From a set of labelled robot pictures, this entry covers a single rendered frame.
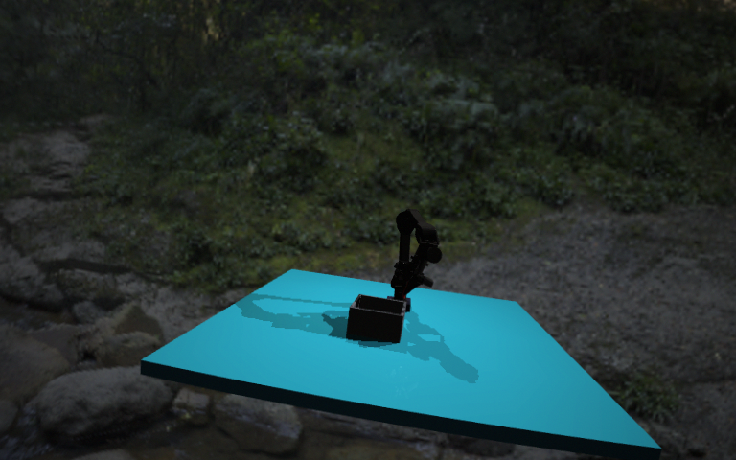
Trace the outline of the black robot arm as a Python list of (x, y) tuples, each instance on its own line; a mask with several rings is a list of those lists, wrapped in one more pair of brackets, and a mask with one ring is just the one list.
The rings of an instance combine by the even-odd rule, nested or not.
[(402, 286), (403, 271), (413, 271), (412, 273), (417, 274), (419, 269), (419, 262), (413, 263), (409, 261), (410, 252), (410, 235), (414, 228), (415, 236), (419, 247), (415, 255), (431, 262), (439, 263), (442, 259), (442, 251), (438, 248), (439, 237), (436, 228), (423, 219), (417, 209), (406, 209), (396, 217), (397, 228), (400, 232), (400, 253), (399, 253), (399, 265), (395, 270), (395, 274), (391, 281), (391, 288), (395, 289), (393, 300), (407, 302), (406, 295), (402, 298)]

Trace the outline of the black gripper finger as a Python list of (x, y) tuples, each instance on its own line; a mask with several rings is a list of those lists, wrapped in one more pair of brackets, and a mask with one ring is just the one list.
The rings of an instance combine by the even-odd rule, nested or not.
[[(402, 275), (402, 293), (403, 293), (403, 291), (404, 291), (404, 289), (405, 289), (405, 287), (407, 285), (408, 277), (409, 276), (404, 275), (403, 273), (401, 273), (401, 275)], [(409, 277), (409, 278), (412, 278), (412, 277)]]
[(404, 295), (407, 295), (409, 292), (411, 292), (414, 288), (418, 287), (419, 285), (422, 285), (422, 284), (408, 277), (408, 284), (404, 291)]

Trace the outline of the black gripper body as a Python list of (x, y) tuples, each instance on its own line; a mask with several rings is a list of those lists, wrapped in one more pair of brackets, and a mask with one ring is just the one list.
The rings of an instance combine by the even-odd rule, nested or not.
[[(428, 263), (427, 263), (428, 261), (425, 260), (425, 259), (423, 259), (423, 258), (421, 258), (421, 257), (419, 257), (419, 256), (417, 256), (417, 255), (414, 255), (414, 257), (411, 256), (411, 259), (412, 259), (411, 262), (413, 262), (414, 264), (417, 263), (417, 262), (419, 262), (419, 269), (418, 269), (417, 274), (414, 274), (411, 271), (403, 271), (402, 273), (404, 275), (409, 276), (409, 277), (412, 277), (413, 276), (412, 277), (413, 280), (415, 280), (415, 281), (417, 281), (417, 282), (419, 282), (421, 284), (424, 284), (424, 285), (432, 288), (432, 286), (434, 284), (433, 283), (433, 280), (431, 280), (430, 278), (424, 276), (424, 273), (423, 273), (425, 267), (428, 266)], [(395, 263), (394, 267), (396, 269), (399, 269), (398, 268), (398, 265), (399, 265), (399, 262)]]

